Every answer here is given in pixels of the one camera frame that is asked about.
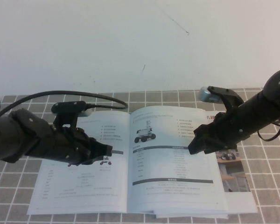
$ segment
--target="open book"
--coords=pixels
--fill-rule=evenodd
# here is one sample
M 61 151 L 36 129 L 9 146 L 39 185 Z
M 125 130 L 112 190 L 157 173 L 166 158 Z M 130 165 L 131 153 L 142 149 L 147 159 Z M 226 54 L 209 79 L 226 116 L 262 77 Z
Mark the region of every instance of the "open book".
M 78 167 L 44 160 L 28 214 L 228 214 L 222 176 L 229 175 L 215 154 L 188 151 L 208 116 L 202 109 L 151 106 L 79 118 L 78 127 L 113 146 L 112 156 Z

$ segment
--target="robotic arm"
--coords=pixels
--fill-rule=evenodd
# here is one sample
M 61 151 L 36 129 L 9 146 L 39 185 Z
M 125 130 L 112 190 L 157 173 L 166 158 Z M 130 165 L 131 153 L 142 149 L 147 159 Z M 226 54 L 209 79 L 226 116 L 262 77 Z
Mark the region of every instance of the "robotic arm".
M 84 101 L 56 103 L 51 109 L 56 114 L 52 125 L 25 109 L 19 109 L 2 117 L 4 113 L 22 102 L 54 94 L 104 98 L 123 106 L 92 105 Z M 88 137 L 83 129 L 76 127 L 77 118 L 87 116 L 94 107 L 125 109 L 127 104 L 111 97 L 72 91 L 43 92 L 11 104 L 0 112 L 0 160 L 15 163 L 26 155 L 78 166 L 91 165 L 95 161 L 102 160 L 104 156 L 111 156 L 112 146 L 97 142 L 94 138 Z
M 210 86 L 201 89 L 200 93 L 202 101 L 223 103 L 226 112 L 218 113 L 212 123 L 200 125 L 194 131 L 195 138 L 188 146 L 190 154 L 202 151 L 209 154 L 223 149 L 236 149 L 237 143 L 265 126 L 271 123 L 280 126 L 280 71 L 267 81 L 261 92 L 246 102 L 229 89 Z M 266 141 L 271 141 L 279 135 L 280 130 Z

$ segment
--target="white wall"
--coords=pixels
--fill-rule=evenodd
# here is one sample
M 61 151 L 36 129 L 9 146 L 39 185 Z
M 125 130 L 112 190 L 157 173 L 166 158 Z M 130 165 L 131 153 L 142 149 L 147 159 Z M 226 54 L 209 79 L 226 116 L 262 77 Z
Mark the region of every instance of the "white wall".
M 253 87 L 278 70 L 280 0 L 0 0 L 0 95 Z

